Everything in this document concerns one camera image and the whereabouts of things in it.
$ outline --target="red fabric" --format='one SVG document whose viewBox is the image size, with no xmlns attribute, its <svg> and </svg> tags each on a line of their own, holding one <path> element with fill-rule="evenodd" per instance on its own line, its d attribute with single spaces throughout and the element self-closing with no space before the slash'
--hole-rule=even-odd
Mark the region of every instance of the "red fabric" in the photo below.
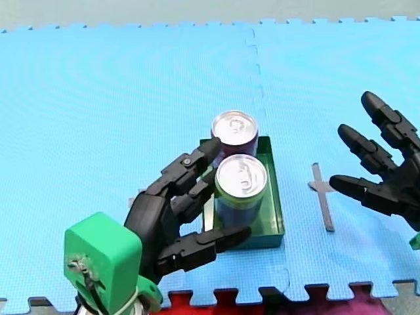
<svg viewBox="0 0 420 315">
<path fill-rule="evenodd" d="M 263 315 L 263 305 L 237 306 L 236 293 L 217 293 L 217 305 L 212 307 L 191 307 L 189 294 L 171 295 L 172 307 L 159 315 Z"/>
<path fill-rule="evenodd" d="M 380 300 L 372 299 L 361 287 L 353 288 L 355 298 L 350 301 L 327 301 L 326 288 L 308 290 L 310 300 L 305 303 L 289 303 L 281 307 L 277 315 L 390 315 Z M 172 307 L 156 315 L 264 315 L 263 305 L 237 306 L 236 292 L 222 291 L 215 294 L 217 305 L 191 307 L 191 294 L 171 295 Z"/>
</svg>

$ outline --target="green tray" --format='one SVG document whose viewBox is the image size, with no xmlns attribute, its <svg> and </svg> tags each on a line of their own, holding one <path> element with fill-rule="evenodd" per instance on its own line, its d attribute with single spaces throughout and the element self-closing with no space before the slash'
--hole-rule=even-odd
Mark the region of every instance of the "green tray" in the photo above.
<svg viewBox="0 0 420 315">
<path fill-rule="evenodd" d="M 251 225 L 252 235 L 241 245 L 234 249 L 261 249 L 275 248 L 282 243 L 284 224 L 282 207 L 278 193 L 276 170 L 274 168 L 270 137 L 258 138 L 257 158 L 264 164 L 268 174 L 268 189 L 263 197 L 261 209 L 257 219 Z M 214 209 L 214 197 L 204 205 L 203 230 L 222 228 L 223 225 L 217 217 Z"/>
</svg>

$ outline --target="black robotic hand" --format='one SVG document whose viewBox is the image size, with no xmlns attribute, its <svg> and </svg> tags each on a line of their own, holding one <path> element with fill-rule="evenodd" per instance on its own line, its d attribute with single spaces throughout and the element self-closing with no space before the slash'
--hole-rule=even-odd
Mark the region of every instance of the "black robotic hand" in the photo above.
<svg viewBox="0 0 420 315">
<path fill-rule="evenodd" d="M 335 175 L 331 187 L 354 198 L 363 206 L 384 213 L 403 216 L 412 228 L 420 230 L 420 139 L 417 129 L 398 111 L 371 92 L 362 95 L 362 105 L 381 130 L 381 136 L 404 157 L 401 166 L 374 140 L 368 140 L 353 128 L 340 125 L 338 133 L 350 151 L 371 174 L 379 175 L 376 184 L 364 178 Z"/>
<path fill-rule="evenodd" d="M 158 284 L 162 276 L 192 270 L 216 259 L 246 240 L 250 227 L 196 232 L 180 237 L 179 228 L 191 223 L 215 190 L 216 169 L 197 181 L 221 150 L 213 138 L 191 154 L 181 154 L 135 198 L 124 226 L 142 240 L 139 274 Z"/>
</svg>

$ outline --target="green 3d-printed part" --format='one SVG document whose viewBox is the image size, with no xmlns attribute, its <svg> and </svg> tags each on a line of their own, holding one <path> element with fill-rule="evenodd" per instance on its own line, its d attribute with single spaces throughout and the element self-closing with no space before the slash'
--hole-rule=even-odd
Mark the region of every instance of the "green 3d-printed part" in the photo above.
<svg viewBox="0 0 420 315">
<path fill-rule="evenodd" d="M 258 138 L 257 158 L 266 167 L 268 174 L 267 189 L 262 200 L 259 215 L 251 225 L 251 237 L 234 249 L 262 249 L 279 247 L 284 236 L 282 208 L 278 192 L 276 169 L 272 155 L 270 138 L 260 136 Z M 204 205 L 203 230 L 221 228 L 222 223 L 217 218 L 214 210 L 214 198 L 212 197 Z"/>
<path fill-rule="evenodd" d="M 104 213 L 77 223 L 64 236 L 64 275 L 96 310 L 80 268 L 74 268 L 74 264 L 86 268 L 97 283 L 99 299 L 110 315 L 130 300 L 136 288 L 139 295 L 148 299 L 153 311 L 159 310 L 162 297 L 158 287 L 138 276 L 141 258 L 142 242 L 137 235 Z M 121 315 L 130 315 L 131 310 L 129 307 Z"/>
<path fill-rule="evenodd" d="M 409 241 L 411 248 L 415 251 L 420 249 L 420 232 Z"/>
</svg>

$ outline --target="cable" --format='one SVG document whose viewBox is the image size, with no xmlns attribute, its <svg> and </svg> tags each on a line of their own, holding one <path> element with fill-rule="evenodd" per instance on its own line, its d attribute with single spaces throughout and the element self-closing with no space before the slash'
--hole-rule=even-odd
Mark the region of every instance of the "cable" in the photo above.
<svg viewBox="0 0 420 315">
<path fill-rule="evenodd" d="M 106 310 L 105 306 L 102 304 L 102 301 L 100 300 L 98 292 L 96 292 L 95 282 L 89 276 L 89 273 L 83 272 L 82 275 L 85 279 L 85 286 L 87 290 L 89 291 L 89 293 L 92 295 L 93 301 L 95 302 L 96 307 L 98 308 L 99 315 L 109 315 L 108 311 Z"/>
<path fill-rule="evenodd" d="M 98 308 L 98 311 L 97 311 L 98 315 L 109 315 L 109 312 L 106 310 L 105 306 L 102 304 L 102 301 L 100 300 L 100 297 L 98 293 L 96 292 L 95 281 L 92 280 L 92 278 L 89 276 L 89 273 L 87 272 L 83 273 L 83 277 L 85 279 L 85 286 L 88 289 L 89 293 L 92 295 L 93 301 L 95 302 L 96 307 Z M 94 312 L 92 312 L 92 308 L 88 306 L 88 304 L 86 303 L 86 300 L 81 296 L 80 293 L 78 294 L 81 300 L 81 304 L 83 304 L 83 306 L 89 312 L 91 312 L 92 314 L 95 314 L 96 311 L 93 310 Z M 137 296 L 138 296 L 138 289 L 136 287 L 135 292 L 133 293 L 131 298 L 114 315 L 123 314 L 136 301 Z"/>
</svg>

